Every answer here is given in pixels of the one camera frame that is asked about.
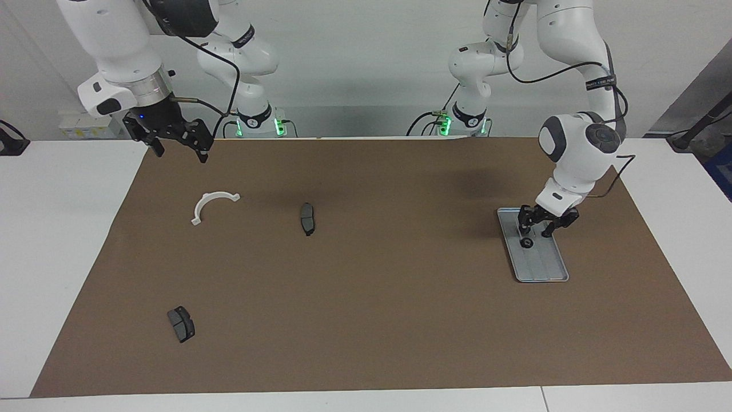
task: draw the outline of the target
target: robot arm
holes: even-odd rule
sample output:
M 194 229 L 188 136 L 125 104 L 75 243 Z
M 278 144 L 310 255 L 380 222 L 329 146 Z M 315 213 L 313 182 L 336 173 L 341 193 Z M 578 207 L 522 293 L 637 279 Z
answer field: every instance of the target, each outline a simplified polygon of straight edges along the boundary
M 539 144 L 556 168 L 537 205 L 522 208 L 519 227 L 525 235 L 533 225 L 551 221 L 543 233 L 550 237 L 556 228 L 568 227 L 579 217 L 575 207 L 609 170 L 625 137 L 625 123 L 610 49 L 597 31 L 592 0 L 492 1 L 484 19 L 492 44 L 477 43 L 453 53 L 451 71 L 462 86 L 453 114 L 458 119 L 465 113 L 482 116 L 480 110 L 490 97 L 490 88 L 483 84 L 485 76 L 511 72 L 515 77 L 512 70 L 523 61 L 523 49 L 518 37 L 514 41 L 514 31 L 518 33 L 526 14 L 524 3 L 537 6 L 541 49 L 552 59 L 576 67 L 589 96 L 590 111 L 553 116 L 539 132 Z M 470 131 L 472 125 L 465 124 L 464 129 Z
M 542 126 L 539 144 L 556 168 L 537 197 L 537 206 L 520 222 L 524 228 L 542 220 L 567 227 L 578 217 L 575 207 L 612 165 L 626 127 L 612 56 L 597 31 L 592 0 L 535 2 L 539 45 L 549 57 L 567 65 L 600 63 L 578 67 L 586 81 L 590 111 L 553 116 Z
M 460 82 L 450 114 L 450 134 L 472 136 L 481 128 L 491 94 L 485 80 L 508 73 L 507 36 L 517 7 L 505 1 L 491 1 L 483 18 L 483 31 L 488 39 L 456 48 L 450 55 L 450 73 Z M 518 10 L 516 26 L 520 27 L 524 16 L 526 8 Z M 518 38 L 510 53 L 513 67 L 519 67 L 523 61 L 523 46 Z
M 239 83 L 232 66 L 203 51 L 198 52 L 198 63 L 206 73 L 227 86 L 236 86 L 235 109 L 243 136 L 282 136 L 285 128 L 270 105 L 264 87 L 255 78 L 274 73 L 280 63 L 279 57 L 273 47 L 256 34 L 242 0 L 219 0 L 219 4 L 220 21 L 214 31 L 218 38 L 204 48 L 233 62 L 239 69 Z
M 130 110 L 123 122 L 132 138 L 163 155 L 160 138 L 194 149 L 205 162 L 213 137 L 202 120 L 187 122 L 172 101 L 163 61 L 149 44 L 149 32 L 133 0 L 56 0 L 65 20 L 99 72 L 78 87 L 93 116 Z M 212 25 L 217 8 L 199 15 Z

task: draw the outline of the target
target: black cable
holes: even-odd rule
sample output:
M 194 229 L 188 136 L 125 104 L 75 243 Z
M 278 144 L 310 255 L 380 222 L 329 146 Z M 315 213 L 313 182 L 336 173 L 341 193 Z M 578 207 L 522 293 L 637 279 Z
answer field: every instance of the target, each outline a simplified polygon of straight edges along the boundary
M 628 99 L 625 97 L 625 94 L 617 87 L 613 86 L 613 91 L 620 96 L 620 98 L 623 100 L 623 104 L 625 106 L 625 110 L 623 110 L 620 115 L 618 115 L 615 119 L 612 120 L 605 120 L 602 122 L 603 125 L 607 125 L 608 123 L 616 123 L 624 119 L 628 115 L 628 111 L 630 110 L 630 104 L 628 103 Z
M 189 39 L 188 37 L 185 37 L 185 36 L 181 36 L 180 34 L 177 34 L 177 33 L 175 32 L 175 30 L 173 30 L 173 28 L 172 28 L 172 27 L 171 27 L 171 26 L 170 26 L 169 24 L 167 24 L 167 23 L 166 23 L 166 22 L 165 22 L 165 21 L 164 21 L 163 19 L 161 19 L 160 17 L 158 17 L 158 15 L 157 15 L 157 14 L 155 13 L 155 11 L 154 11 L 154 10 L 152 9 L 152 6 L 150 6 L 150 2 L 149 2 L 149 0 L 143 0 L 143 4 L 145 5 L 145 8 L 146 8 L 146 9 L 147 9 L 148 11 L 150 11 L 150 13 L 151 13 L 151 14 L 152 14 L 152 15 L 153 15 L 153 16 L 155 17 L 155 19 L 156 19 L 156 20 L 157 20 L 157 21 L 158 21 L 159 23 L 161 23 L 161 24 L 163 24 L 163 25 L 167 26 L 168 30 L 169 30 L 169 31 L 170 31 L 171 33 L 175 34 L 175 35 L 176 35 L 176 37 L 178 37 L 179 39 L 181 39 L 181 40 L 183 40 L 184 42 L 188 43 L 188 44 L 189 44 L 189 45 L 191 45 L 192 47 L 194 47 L 194 48 L 198 49 L 199 51 L 202 51 L 202 52 L 204 52 L 205 54 L 208 54 L 209 56 L 211 56 L 211 57 L 214 57 L 215 59 L 217 59 L 217 60 L 220 60 L 220 61 L 222 61 L 222 62 L 226 63 L 227 65 L 230 65 L 230 66 L 232 66 L 232 67 L 233 67 L 233 68 L 234 68 L 234 69 L 236 70 L 236 81 L 234 82 L 234 89 L 233 89 L 233 90 L 231 91 L 231 99 L 229 100 L 228 108 L 226 109 L 226 112 L 225 112 L 224 114 L 221 114 L 221 117 L 219 118 L 218 122 L 216 122 L 216 126 L 214 127 L 214 132 L 213 132 L 213 134 L 212 134 L 212 135 L 213 135 L 213 137 L 215 138 L 215 137 L 216 137 L 216 134 L 217 134 L 217 132 L 218 132 L 218 130 L 219 130 L 219 127 L 221 126 L 221 122 L 222 122 L 222 121 L 223 121 L 223 120 L 224 120 L 224 119 L 225 119 L 226 117 L 228 117 L 228 116 L 229 116 L 229 114 L 231 113 L 231 109 L 232 109 L 232 108 L 234 107 L 234 101 L 235 101 L 235 99 L 236 99 L 236 91 L 237 91 L 237 89 L 239 88 L 239 80 L 241 80 L 241 78 L 242 78 L 242 72 L 241 72 L 241 70 L 239 70 L 239 67 L 237 67 L 237 66 L 236 66 L 236 65 L 235 65 L 235 64 L 234 64 L 233 62 L 230 62 L 229 60 L 227 60 L 227 59 L 224 59 L 223 57 L 221 57 L 221 56 L 218 56 L 217 54 L 214 54 L 214 53 L 212 53 L 211 51 L 208 51 L 208 50 L 206 50 L 206 49 L 205 49 L 205 48 L 203 48 L 203 47 L 202 47 L 201 45 L 199 45 L 199 44 L 196 44 L 195 42 L 193 42 L 193 41 L 192 41 L 191 39 Z
M 414 129 L 414 126 L 416 126 L 416 125 L 417 125 L 417 123 L 418 123 L 418 122 L 419 122 L 420 120 L 424 119 L 424 118 L 425 118 L 425 117 L 427 117 L 427 116 L 434 116 L 434 115 L 432 114 L 432 112 L 431 112 L 431 111 L 428 111 L 428 112 L 426 112 L 426 113 L 422 113 L 422 114 L 420 114 L 420 115 L 419 115 L 419 117 L 417 117 L 417 118 L 416 118 L 416 119 L 415 119 L 415 120 L 414 120 L 414 121 L 412 122 L 411 126 L 409 126 L 409 130 L 407 130 L 407 134 L 406 134 L 406 136 L 409 136 L 409 135 L 411 134 L 412 130 Z
M 225 116 L 224 112 L 219 110 L 216 106 L 212 105 L 211 103 L 207 103 L 201 99 L 195 99 L 195 102 L 190 102 L 190 103 L 200 104 L 202 106 L 205 106 L 205 107 L 210 108 L 211 110 L 215 111 L 216 113 L 219 114 L 219 116 Z
M 432 126 L 432 130 L 435 130 L 435 126 L 437 126 L 439 124 L 440 124 L 440 122 L 432 122 L 432 123 L 426 124 L 425 128 L 422 129 L 422 134 L 420 134 L 420 136 L 424 136 L 425 132 L 427 131 L 427 128 L 429 128 L 430 126 Z
M 447 108 L 447 105 L 450 104 L 450 101 L 455 96 L 455 93 L 458 92 L 458 88 L 460 87 L 460 82 L 457 83 L 457 86 L 452 90 L 452 93 L 450 94 L 450 97 L 447 98 L 447 101 L 442 106 L 442 111 L 444 111 Z M 432 126 L 432 129 L 430 130 L 430 136 L 432 136 L 432 133 L 435 133 L 435 125 Z
M 292 120 L 283 120 L 282 123 L 290 123 L 292 125 L 292 128 L 295 129 L 295 137 L 299 138 L 300 135 L 297 133 L 297 125 Z
M 615 179 L 613 179 L 613 182 L 610 184 L 610 187 L 607 189 L 607 191 L 603 194 L 589 194 L 587 195 L 590 199 L 601 199 L 613 190 L 613 187 L 615 187 L 615 184 L 620 180 L 620 176 L 625 172 L 625 169 L 627 169 L 628 166 L 630 166 L 631 163 L 635 160 L 637 157 L 636 155 L 626 155 L 626 156 L 616 156 L 618 159 L 629 159 L 628 162 L 625 163 L 625 165 L 620 169 L 620 172 L 618 172 L 618 175 L 615 176 Z
M 518 13 L 521 11 L 521 5 L 522 4 L 523 4 L 523 1 L 520 2 L 520 3 L 518 3 L 516 5 L 516 13 L 514 13 L 514 15 L 513 15 L 513 19 L 511 20 L 511 27 L 509 28 L 509 31 L 508 31 L 509 32 L 509 38 L 513 38 L 513 31 L 514 31 L 514 27 L 516 25 L 516 19 L 518 18 Z M 566 68 L 564 68 L 564 69 L 562 69 L 562 70 L 560 70 L 560 71 L 558 71 L 556 73 L 550 74 L 549 76 L 544 76 L 542 78 L 537 78 L 537 79 L 534 79 L 534 80 L 523 80 L 523 79 L 518 78 L 513 73 L 513 69 L 511 68 L 511 59 L 510 59 L 510 57 L 511 57 L 511 49 L 513 48 L 513 45 L 512 44 L 508 44 L 508 43 L 510 43 L 510 42 L 506 42 L 506 66 L 508 67 L 508 71 L 509 71 L 509 73 L 511 73 L 511 76 L 517 82 L 519 82 L 519 83 L 523 83 L 523 84 L 539 83 L 540 81 L 548 80 L 548 79 L 550 79 L 552 77 L 559 76 L 562 73 L 566 73 L 566 72 L 568 72 L 570 70 L 574 70 L 574 69 L 577 69 L 577 68 L 583 67 L 583 66 L 600 66 L 600 67 L 602 67 L 602 63 L 599 63 L 599 62 L 584 62 L 584 63 L 579 63 L 579 64 L 576 64 L 576 65 L 573 65 L 573 66 L 566 67 Z
M 239 123 L 238 122 L 236 122 L 236 121 L 227 122 L 224 125 L 223 132 L 222 132 L 223 135 L 224 135 L 224 139 L 226 139 L 226 126 L 229 126 L 229 125 L 236 125 L 237 131 L 239 130 Z
M 727 113 L 727 114 L 725 114 L 724 116 L 720 117 L 719 119 L 716 119 L 715 121 L 713 121 L 713 122 L 709 123 L 709 124 L 707 125 L 707 127 L 709 127 L 709 126 L 711 126 L 711 125 L 713 125 L 713 124 L 715 124 L 715 123 L 719 123 L 719 122 L 723 121 L 724 119 L 728 118 L 728 117 L 729 117 L 730 115 L 732 115 L 732 111 L 730 111 L 729 113 Z M 682 134 L 682 133 L 686 133 L 686 132 L 688 132 L 688 131 L 690 131 L 690 130 L 691 130 L 691 129 L 686 129 L 686 130 L 680 130 L 680 131 L 678 131 L 678 132 L 673 132 L 672 134 L 669 134 L 669 135 L 666 135 L 666 136 L 664 136 L 664 138 L 665 138 L 665 139 L 668 139 L 669 137 L 674 137 L 674 136 L 676 136 L 676 135 L 679 135 L 679 134 Z
M 0 123 L 2 123 L 3 125 L 7 126 L 7 128 L 9 128 L 9 129 L 10 129 L 10 130 L 12 130 L 13 132 L 15 132 L 15 134 L 17 134 L 18 136 L 20 136 L 20 137 L 21 137 L 21 138 L 22 138 L 23 140 L 28 140 L 28 139 L 26 139 L 26 137 L 25 137 L 25 136 L 24 136 L 24 135 L 23 135 L 23 134 L 22 134 L 22 133 L 20 132 L 20 130 L 18 130 L 18 129 L 17 129 L 17 128 L 16 128 L 15 126 L 11 125 L 10 123 L 8 123 L 8 122 L 6 122 L 5 120 L 2 120 L 2 119 L 0 119 Z

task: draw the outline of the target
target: white table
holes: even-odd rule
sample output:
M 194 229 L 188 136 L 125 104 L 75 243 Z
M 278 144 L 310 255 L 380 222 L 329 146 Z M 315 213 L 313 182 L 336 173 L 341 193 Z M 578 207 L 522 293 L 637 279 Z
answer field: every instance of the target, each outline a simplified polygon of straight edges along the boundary
M 732 383 L 8 399 L 29 396 L 145 149 L 35 142 L 0 158 L 0 411 L 732 411 Z M 732 204 L 664 141 L 623 152 L 638 154 L 626 187 L 732 363 Z

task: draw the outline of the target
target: white plastic bracket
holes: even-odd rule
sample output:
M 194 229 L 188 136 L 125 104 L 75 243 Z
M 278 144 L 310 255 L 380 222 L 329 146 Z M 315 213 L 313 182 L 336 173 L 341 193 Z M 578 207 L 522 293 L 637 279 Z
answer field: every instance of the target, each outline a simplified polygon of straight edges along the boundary
M 241 199 L 239 194 L 230 194 L 225 191 L 218 191 L 215 193 L 204 193 L 203 197 L 201 197 L 201 200 L 198 201 L 198 204 L 195 206 L 194 210 L 194 218 L 190 223 L 193 224 L 193 226 L 198 226 L 201 224 L 201 211 L 203 210 L 203 206 L 206 206 L 206 204 L 214 199 L 229 199 L 232 202 L 236 202 L 239 199 Z

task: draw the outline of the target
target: gray tray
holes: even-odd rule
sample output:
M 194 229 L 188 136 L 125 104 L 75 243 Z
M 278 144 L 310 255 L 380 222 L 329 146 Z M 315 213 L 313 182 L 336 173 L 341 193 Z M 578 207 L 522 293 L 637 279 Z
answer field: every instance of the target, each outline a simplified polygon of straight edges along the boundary
M 569 280 L 567 268 L 559 253 L 554 238 L 544 238 L 541 232 L 548 223 L 543 222 L 531 228 L 526 237 L 534 241 L 534 247 L 525 249 L 519 243 L 524 238 L 518 231 L 518 207 L 498 209 L 508 253 L 511 256 L 513 272 L 519 282 L 546 283 L 566 282 Z

